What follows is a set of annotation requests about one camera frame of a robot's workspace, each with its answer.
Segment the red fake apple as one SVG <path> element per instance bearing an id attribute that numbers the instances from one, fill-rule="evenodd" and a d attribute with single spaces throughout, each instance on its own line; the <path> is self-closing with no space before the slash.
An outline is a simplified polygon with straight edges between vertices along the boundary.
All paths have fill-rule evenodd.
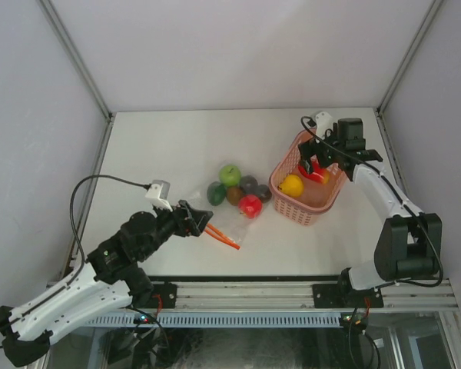
<path id="1" fill-rule="evenodd" d="M 263 203 L 258 198 L 258 196 L 253 194 L 248 194 L 242 197 L 239 200 L 237 205 L 241 214 L 243 214 L 248 219 L 257 218 L 263 209 Z"/>

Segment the clear zip top bag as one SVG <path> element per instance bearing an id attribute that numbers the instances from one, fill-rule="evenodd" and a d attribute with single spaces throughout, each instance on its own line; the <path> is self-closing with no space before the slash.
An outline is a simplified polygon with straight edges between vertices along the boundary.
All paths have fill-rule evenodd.
<path id="1" fill-rule="evenodd" d="M 231 205 L 227 199 L 218 206 L 212 206 L 207 201 L 207 187 L 215 181 L 220 181 L 219 170 L 225 165 L 236 165 L 234 163 L 226 163 L 222 165 L 215 173 L 209 178 L 202 181 L 200 184 L 194 186 L 188 193 L 188 200 L 190 204 L 196 208 L 209 210 L 214 213 L 214 216 L 207 224 L 205 233 L 211 236 L 214 240 L 226 244 L 236 250 L 240 249 L 244 239 L 250 229 L 250 226 L 262 215 L 265 208 L 271 203 L 271 200 L 263 204 L 263 209 L 260 215 L 255 219 L 248 219 L 240 213 L 237 206 Z M 241 171 L 241 177 L 245 175 L 253 175 L 238 166 Z M 259 185 L 265 185 L 257 176 L 253 175 Z"/>

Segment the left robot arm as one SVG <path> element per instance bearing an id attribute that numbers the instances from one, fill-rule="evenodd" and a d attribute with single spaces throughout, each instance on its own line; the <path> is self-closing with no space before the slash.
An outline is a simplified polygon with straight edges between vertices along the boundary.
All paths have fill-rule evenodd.
<path id="1" fill-rule="evenodd" d="M 0 307 L 5 356 L 15 367 L 27 366 L 87 321 L 150 304 L 154 286 L 140 264 L 172 236 L 200 236 L 212 216 L 184 200 L 172 209 L 133 214 L 83 265 L 46 292 L 19 307 Z"/>

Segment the yellow fake pear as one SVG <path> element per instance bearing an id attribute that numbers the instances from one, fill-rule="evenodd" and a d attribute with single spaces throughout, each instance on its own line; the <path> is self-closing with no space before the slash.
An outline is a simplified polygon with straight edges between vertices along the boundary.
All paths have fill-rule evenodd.
<path id="1" fill-rule="evenodd" d="M 299 198 L 304 191 L 304 184 L 298 175 L 290 174 L 278 185 L 281 193 L 292 197 Z"/>

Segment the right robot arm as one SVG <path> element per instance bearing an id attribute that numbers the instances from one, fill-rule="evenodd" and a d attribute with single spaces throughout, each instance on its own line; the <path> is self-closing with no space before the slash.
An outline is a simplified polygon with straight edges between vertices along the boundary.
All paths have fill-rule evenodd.
<path id="1" fill-rule="evenodd" d="M 301 118 L 311 137 L 297 146 L 300 166 L 310 174 L 313 160 L 320 168 L 337 165 L 362 190 L 383 221 L 372 259 L 341 272 L 339 301 L 353 307 L 364 299 L 365 291 L 397 283 L 440 286 L 444 279 L 441 218 L 422 211 L 387 178 L 379 152 L 366 148 L 361 119 L 340 119 L 320 137 L 315 130 L 329 117 L 321 111 Z"/>

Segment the red yellow fake peach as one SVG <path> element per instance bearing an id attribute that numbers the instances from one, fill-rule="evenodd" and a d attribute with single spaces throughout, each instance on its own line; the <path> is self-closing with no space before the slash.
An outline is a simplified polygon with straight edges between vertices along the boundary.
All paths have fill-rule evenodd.
<path id="1" fill-rule="evenodd" d="M 313 167 L 313 171 L 311 173 L 308 173 L 303 166 L 301 165 L 297 166 L 300 174 L 306 179 L 310 181 L 315 181 L 322 185 L 327 184 L 328 181 L 330 180 L 329 171 L 325 168 L 321 168 L 319 164 L 315 161 L 312 162 L 312 167 Z"/>

